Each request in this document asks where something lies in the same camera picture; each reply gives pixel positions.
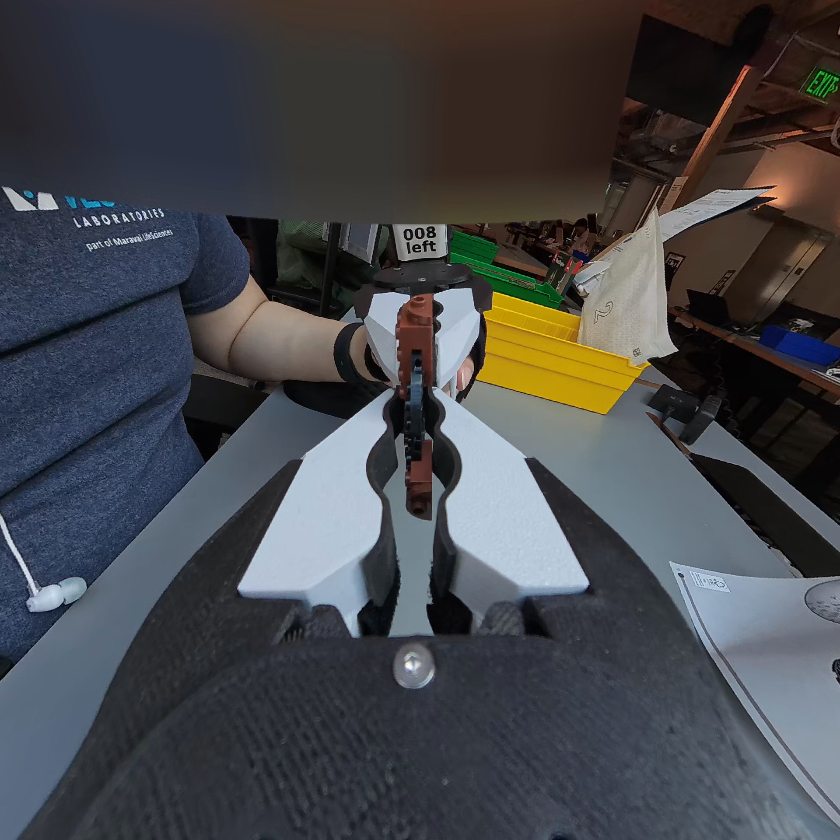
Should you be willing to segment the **black wrist brace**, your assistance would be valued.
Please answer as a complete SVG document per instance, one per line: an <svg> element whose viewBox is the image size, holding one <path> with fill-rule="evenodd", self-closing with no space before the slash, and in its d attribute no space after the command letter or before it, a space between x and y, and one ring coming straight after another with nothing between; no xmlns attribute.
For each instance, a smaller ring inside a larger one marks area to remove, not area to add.
<svg viewBox="0 0 840 840"><path fill-rule="evenodd" d="M349 322L343 325L333 345L333 360L341 380L352 385L371 385L373 382L382 382L392 387L391 377L386 373L371 349L369 340L364 344L364 367L367 374L363 374L356 367L351 354L351 343L354 335L364 328L362 321Z"/></svg>

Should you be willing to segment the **white instruction booklet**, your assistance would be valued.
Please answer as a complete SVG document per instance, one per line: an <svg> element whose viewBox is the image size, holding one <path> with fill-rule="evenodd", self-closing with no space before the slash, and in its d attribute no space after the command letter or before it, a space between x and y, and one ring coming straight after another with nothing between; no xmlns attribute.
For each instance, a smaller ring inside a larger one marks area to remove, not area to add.
<svg viewBox="0 0 840 840"><path fill-rule="evenodd" d="M772 750L839 818L839 580L765 579L671 563L691 621Z"/></svg>

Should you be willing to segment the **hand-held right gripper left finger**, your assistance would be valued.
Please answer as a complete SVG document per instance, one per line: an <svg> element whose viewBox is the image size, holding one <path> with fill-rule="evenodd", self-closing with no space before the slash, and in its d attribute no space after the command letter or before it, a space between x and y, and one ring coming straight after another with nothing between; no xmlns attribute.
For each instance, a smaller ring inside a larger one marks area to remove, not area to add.
<svg viewBox="0 0 840 840"><path fill-rule="evenodd" d="M396 546L384 488L397 468L382 393L303 457L243 578L242 596L384 603Z"/></svg>

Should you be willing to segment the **person in navy shirt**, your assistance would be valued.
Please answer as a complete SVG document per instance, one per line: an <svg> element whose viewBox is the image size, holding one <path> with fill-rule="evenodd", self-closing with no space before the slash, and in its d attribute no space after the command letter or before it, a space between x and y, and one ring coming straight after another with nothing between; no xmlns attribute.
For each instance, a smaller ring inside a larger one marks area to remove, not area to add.
<svg viewBox="0 0 840 840"><path fill-rule="evenodd" d="M187 316L245 289L224 215L2 187L1 509L39 585L94 582L203 466Z"/></svg>

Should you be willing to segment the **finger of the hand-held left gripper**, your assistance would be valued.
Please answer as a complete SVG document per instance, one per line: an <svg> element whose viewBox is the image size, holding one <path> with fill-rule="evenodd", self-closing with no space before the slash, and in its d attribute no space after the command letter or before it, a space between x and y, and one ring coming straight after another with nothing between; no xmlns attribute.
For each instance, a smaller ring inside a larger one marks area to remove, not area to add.
<svg viewBox="0 0 840 840"><path fill-rule="evenodd" d="M401 386L395 335L398 312L410 300L400 292L364 292L363 322L368 344L385 380Z"/></svg>
<svg viewBox="0 0 840 840"><path fill-rule="evenodd" d="M440 290L434 294L434 383L447 394L458 394L466 385L456 383L458 371L480 345L480 312L471 289Z"/></svg>

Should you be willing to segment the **black laptop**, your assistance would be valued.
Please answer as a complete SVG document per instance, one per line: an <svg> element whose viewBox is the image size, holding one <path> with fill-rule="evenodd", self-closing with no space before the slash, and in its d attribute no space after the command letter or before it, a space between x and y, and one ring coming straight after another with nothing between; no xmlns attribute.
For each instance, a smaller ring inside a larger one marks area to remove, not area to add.
<svg viewBox="0 0 840 840"><path fill-rule="evenodd" d="M713 326L723 327L730 322L728 304L724 297L695 289L687 289L687 311Z"/></svg>

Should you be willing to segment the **wooden workbench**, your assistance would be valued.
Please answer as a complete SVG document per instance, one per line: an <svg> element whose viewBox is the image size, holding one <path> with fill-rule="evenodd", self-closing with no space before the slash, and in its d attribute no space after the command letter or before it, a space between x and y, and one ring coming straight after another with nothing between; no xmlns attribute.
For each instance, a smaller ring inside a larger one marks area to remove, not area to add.
<svg viewBox="0 0 840 840"><path fill-rule="evenodd" d="M768 361L784 371L792 373L800 381L812 383L820 391L833 395L835 403L838 403L839 380L825 374L825 369L816 365L816 363L801 360L789 354L780 353L761 344L758 339L748 338L740 333L709 324L701 318L693 316L683 308L669 307L668 314L679 322L689 324L693 328L707 333L718 340L739 347L741 350Z"/></svg>

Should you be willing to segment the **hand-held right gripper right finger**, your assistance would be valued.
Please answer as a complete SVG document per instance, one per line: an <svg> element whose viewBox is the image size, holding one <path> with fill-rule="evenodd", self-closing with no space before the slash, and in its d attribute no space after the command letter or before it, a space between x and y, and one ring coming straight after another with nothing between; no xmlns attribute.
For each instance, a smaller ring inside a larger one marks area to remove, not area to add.
<svg viewBox="0 0 840 840"><path fill-rule="evenodd" d="M584 592L590 582L525 456L434 388L437 595L467 607Z"/></svg>

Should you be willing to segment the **brown black brick assembly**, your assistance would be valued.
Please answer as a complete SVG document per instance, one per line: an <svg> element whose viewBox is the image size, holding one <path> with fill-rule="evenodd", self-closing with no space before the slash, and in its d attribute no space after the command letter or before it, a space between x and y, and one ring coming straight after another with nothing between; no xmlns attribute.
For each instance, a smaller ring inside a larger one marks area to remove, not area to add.
<svg viewBox="0 0 840 840"><path fill-rule="evenodd" d="M433 442L427 437L427 395L434 384L434 296L415 295L402 305L395 326L397 396L403 401L406 509L430 520L433 502Z"/></svg>

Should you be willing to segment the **white numbered paper bag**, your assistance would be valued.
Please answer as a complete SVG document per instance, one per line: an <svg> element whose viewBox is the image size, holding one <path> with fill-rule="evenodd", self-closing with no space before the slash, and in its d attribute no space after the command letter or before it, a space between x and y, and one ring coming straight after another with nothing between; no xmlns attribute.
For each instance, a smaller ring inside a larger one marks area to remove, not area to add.
<svg viewBox="0 0 840 840"><path fill-rule="evenodd" d="M657 209L644 225L591 260L577 276L585 291L580 344L633 365L677 352L670 338L665 256Z"/></svg>

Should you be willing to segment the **white earphones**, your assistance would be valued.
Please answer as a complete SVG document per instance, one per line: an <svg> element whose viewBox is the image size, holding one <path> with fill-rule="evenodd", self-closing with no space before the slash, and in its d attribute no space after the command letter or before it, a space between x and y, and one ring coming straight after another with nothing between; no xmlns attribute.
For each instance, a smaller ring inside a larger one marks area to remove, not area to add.
<svg viewBox="0 0 840 840"><path fill-rule="evenodd" d="M88 585L83 578L78 576L64 579L57 584L46 586L38 584L19 552L3 516L1 516L1 531L10 553L25 578L28 588L26 606L30 613L52 612L79 600L86 593Z"/></svg>

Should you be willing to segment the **blue plastic bin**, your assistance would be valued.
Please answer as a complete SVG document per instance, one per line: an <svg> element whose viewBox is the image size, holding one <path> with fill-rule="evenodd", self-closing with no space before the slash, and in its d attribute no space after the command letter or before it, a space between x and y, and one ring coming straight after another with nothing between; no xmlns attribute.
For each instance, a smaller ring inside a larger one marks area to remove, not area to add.
<svg viewBox="0 0 840 840"><path fill-rule="evenodd" d="M767 325L762 330L759 341L763 346L802 361L825 367L838 363L838 347L802 332L793 332L776 325Z"/></svg>

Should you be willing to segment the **black rounded device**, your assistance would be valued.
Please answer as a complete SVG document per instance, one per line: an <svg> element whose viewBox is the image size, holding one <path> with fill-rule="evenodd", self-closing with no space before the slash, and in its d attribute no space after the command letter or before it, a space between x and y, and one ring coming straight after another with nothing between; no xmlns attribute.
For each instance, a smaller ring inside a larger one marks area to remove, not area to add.
<svg viewBox="0 0 840 840"><path fill-rule="evenodd" d="M708 395L703 402L693 396L688 407L680 410L679 420L684 426L679 440L687 446L693 445L716 420L720 408L721 398L717 395Z"/></svg>

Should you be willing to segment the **yellow plastic bin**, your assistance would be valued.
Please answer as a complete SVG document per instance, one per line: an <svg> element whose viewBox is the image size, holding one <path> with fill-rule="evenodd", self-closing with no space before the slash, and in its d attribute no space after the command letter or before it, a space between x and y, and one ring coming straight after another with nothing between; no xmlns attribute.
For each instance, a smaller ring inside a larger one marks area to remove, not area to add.
<svg viewBox="0 0 840 840"><path fill-rule="evenodd" d="M648 366L578 343L573 314L495 292L485 318L481 382L604 415Z"/></svg>

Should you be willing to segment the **white printed paper sheet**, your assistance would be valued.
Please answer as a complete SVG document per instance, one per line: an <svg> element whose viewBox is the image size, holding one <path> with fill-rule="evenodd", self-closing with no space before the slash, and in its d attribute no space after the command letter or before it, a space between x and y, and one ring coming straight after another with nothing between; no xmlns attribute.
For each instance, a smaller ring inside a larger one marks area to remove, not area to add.
<svg viewBox="0 0 840 840"><path fill-rule="evenodd" d="M659 217L663 243L689 229L716 218L754 209L775 200L767 195L774 187L719 189L697 198L684 206L672 209Z"/></svg>

